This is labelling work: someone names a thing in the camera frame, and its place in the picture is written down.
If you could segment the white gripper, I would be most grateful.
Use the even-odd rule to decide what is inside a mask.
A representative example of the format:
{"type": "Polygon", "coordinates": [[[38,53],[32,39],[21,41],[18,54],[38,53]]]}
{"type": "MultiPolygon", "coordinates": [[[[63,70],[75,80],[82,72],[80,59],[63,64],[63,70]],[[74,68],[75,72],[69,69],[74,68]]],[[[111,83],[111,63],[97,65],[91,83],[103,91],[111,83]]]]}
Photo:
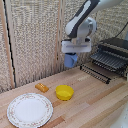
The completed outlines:
{"type": "Polygon", "coordinates": [[[91,43],[73,44],[71,41],[63,41],[61,51],[63,53],[83,53],[91,51],[91,43]]]}

